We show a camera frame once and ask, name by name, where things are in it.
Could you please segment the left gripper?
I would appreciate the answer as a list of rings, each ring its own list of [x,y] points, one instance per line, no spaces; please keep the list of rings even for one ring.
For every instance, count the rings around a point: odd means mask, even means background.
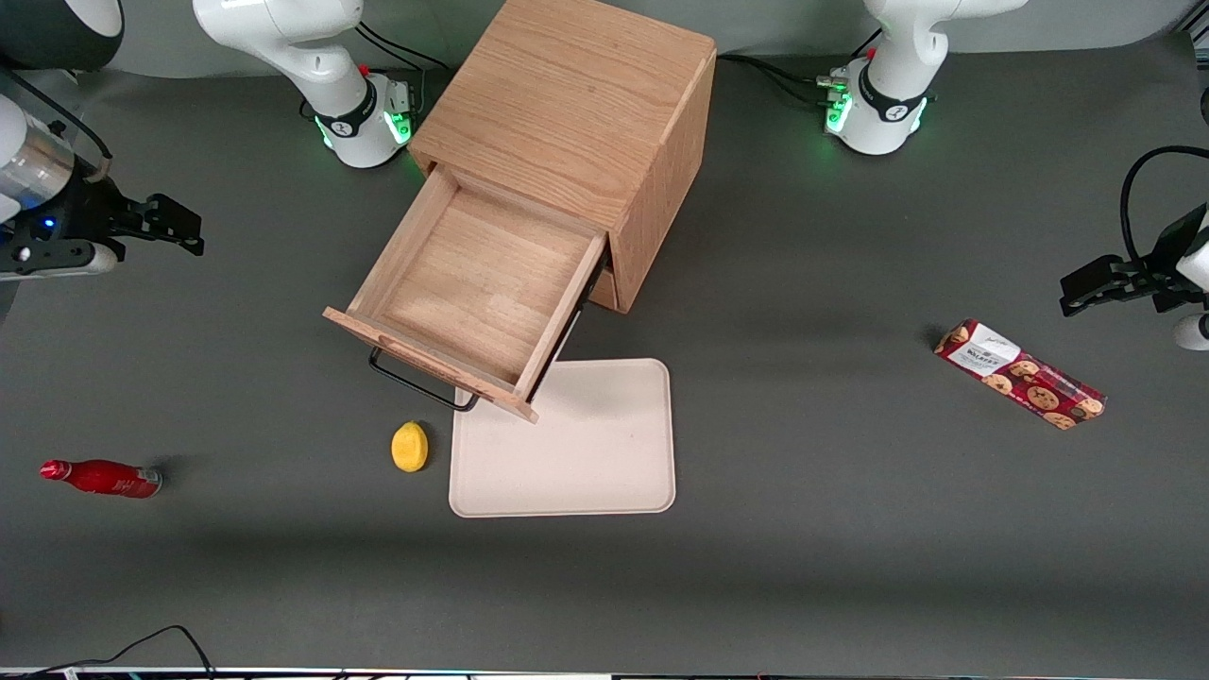
[[[1136,298],[1149,298],[1159,315],[1186,304],[1207,307],[1207,204],[1162,229],[1149,254],[1130,241],[1130,259],[1104,255],[1063,276],[1063,317]]]

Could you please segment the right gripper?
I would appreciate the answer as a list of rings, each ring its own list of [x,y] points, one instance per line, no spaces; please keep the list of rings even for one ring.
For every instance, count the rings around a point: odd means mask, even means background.
[[[199,215],[175,198],[154,194],[143,202],[125,198],[112,181],[69,180],[57,196],[25,190],[17,198],[17,244],[83,238],[112,250],[125,250],[116,238],[164,242],[202,257]]]

